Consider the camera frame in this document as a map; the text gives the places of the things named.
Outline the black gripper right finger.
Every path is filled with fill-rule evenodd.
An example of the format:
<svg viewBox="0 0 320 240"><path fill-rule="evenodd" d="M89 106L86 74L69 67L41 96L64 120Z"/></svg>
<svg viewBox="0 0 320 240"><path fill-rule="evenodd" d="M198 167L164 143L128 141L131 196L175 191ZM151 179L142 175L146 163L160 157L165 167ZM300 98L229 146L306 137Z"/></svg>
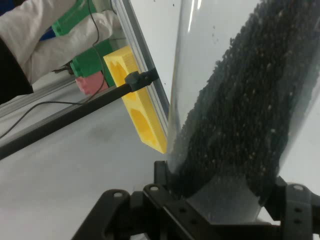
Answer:
<svg viewBox="0 0 320 240"><path fill-rule="evenodd" d="M264 208L280 222L281 240L313 238L312 194L304 185L288 184L278 177Z"/></svg>

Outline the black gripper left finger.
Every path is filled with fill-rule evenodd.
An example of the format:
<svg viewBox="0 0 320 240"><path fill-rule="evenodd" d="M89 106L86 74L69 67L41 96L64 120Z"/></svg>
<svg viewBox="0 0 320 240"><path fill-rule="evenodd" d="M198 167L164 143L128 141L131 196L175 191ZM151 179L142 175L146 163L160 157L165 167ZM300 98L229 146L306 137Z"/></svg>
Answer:
<svg viewBox="0 0 320 240"><path fill-rule="evenodd" d="M167 191L167 164L154 163L153 183L142 191L105 191L73 236L74 240L211 240L210 225L185 200Z"/></svg>

